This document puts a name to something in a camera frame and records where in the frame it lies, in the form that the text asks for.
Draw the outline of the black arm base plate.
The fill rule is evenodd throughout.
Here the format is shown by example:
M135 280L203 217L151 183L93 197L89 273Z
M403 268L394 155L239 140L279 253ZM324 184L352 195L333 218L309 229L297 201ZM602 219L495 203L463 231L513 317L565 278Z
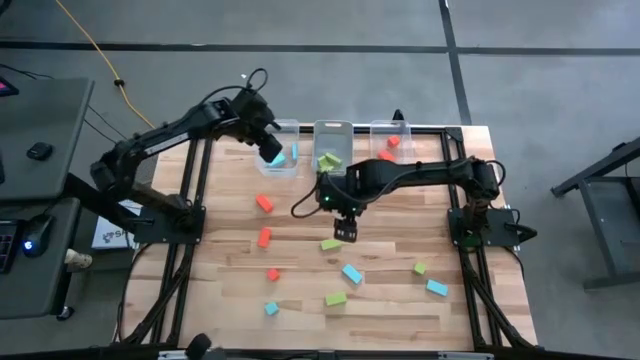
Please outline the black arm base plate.
M513 229L512 211L491 209L474 214L467 208L449 209L447 221L452 243L460 247L514 246L519 243Z
M134 241L195 245L202 239L206 208L193 206L185 214L167 215L160 210L143 207L135 224Z

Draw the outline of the black crossbar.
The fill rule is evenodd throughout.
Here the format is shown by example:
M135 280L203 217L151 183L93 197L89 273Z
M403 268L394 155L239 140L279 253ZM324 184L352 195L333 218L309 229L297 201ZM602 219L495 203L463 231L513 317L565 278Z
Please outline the black crossbar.
M0 360L157 360L161 351L171 349L155 345L114 345L84 349L42 351L0 355ZM373 351L373 350L250 350L224 349L228 360L438 360L439 352L476 351ZM494 360L631 360L627 358L547 351L541 348L519 349L488 346L477 353L488 353Z

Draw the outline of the black keyboard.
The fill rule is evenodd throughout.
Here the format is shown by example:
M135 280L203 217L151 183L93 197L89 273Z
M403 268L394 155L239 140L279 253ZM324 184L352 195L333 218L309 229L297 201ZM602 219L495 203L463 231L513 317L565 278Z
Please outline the black keyboard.
M9 273L11 270L21 228L21 220L0 220L0 274Z

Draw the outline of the grey plastic bin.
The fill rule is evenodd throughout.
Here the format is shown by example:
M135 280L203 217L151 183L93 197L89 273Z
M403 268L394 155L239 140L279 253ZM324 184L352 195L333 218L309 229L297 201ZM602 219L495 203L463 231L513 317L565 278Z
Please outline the grey plastic bin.
M353 161L354 127L342 120L318 120L313 125L312 168L320 169L320 158L326 153L340 160L332 175L344 175Z

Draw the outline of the dark grey desk top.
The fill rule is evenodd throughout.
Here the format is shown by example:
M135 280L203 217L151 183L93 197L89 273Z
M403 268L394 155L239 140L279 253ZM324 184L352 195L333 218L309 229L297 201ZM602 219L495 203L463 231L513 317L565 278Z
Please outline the dark grey desk top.
M26 80L18 95L0 98L0 201L61 195L93 87L86 78ZM46 161L26 156L36 142L54 146Z
M80 204L75 199L0 207L0 220L22 221L11 270L0 274L0 320L61 313L70 282L64 258L75 238L79 212ZM28 258L21 249L22 234L26 223L39 214L54 216L55 223L46 252Z

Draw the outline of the clear plastic bin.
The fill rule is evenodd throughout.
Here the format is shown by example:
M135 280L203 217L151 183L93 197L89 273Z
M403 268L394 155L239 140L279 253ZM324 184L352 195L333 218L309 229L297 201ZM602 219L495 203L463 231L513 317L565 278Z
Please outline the clear plastic bin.
M268 125L266 130L273 134L282 144L283 148L280 153L287 157L285 165L277 168L271 168L269 163L264 162L259 156L258 150L255 151L254 164L256 168L264 175L271 177L295 177L297 174L298 161L292 159L291 147L299 141L299 123L295 119L276 119L275 123L280 129L275 129L272 125Z
M395 148L387 145L390 136L399 136L400 144ZM387 150L396 157L396 163L412 162L414 158L411 127L406 121L374 120L370 124L370 157L379 159L377 154Z

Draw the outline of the white printed booklet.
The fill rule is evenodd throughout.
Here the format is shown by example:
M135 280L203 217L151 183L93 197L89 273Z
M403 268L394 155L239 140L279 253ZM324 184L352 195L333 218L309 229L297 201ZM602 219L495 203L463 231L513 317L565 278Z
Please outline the white printed booklet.
M97 250L136 249L135 235L99 217L96 223L91 248Z

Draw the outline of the black desk leg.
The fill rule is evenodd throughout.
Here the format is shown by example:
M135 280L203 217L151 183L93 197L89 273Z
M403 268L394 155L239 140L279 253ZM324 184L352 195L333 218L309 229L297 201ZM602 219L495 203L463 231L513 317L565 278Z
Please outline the black desk leg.
M136 215L74 174L67 175L63 194L78 199L83 208L128 232L135 233L138 225L149 225L146 219Z

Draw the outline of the black computer mouse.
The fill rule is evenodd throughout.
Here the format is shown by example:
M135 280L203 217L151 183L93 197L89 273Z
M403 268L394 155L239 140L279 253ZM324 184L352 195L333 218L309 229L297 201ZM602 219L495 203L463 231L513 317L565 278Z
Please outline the black computer mouse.
M46 252L54 223L55 217L48 214L36 215L26 223L21 240L21 249L26 257L36 258Z

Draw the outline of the small black puck device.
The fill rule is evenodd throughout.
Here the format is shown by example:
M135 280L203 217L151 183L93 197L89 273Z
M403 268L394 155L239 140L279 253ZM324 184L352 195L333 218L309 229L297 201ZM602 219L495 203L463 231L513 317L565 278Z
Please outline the small black puck device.
M54 146L46 142L36 142L27 151L26 156L31 160L46 161L53 153Z

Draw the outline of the black side table frame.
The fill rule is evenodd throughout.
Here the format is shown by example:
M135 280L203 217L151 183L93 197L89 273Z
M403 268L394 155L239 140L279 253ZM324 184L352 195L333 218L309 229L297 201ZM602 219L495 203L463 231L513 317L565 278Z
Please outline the black side table frame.
M607 274L585 281L585 290L640 283L640 265L634 265L625 250L630 244L640 246L640 175L611 174L637 159L640 137L617 145L601 160L551 188L557 198L580 192L603 255Z

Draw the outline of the beige crumpled object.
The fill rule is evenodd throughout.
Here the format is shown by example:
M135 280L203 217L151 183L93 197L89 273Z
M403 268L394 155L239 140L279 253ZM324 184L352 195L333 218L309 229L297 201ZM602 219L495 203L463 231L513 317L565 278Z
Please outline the beige crumpled object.
M92 263L93 258L91 255L79 253L71 248L66 250L64 258L65 265L76 269L87 269L92 265Z

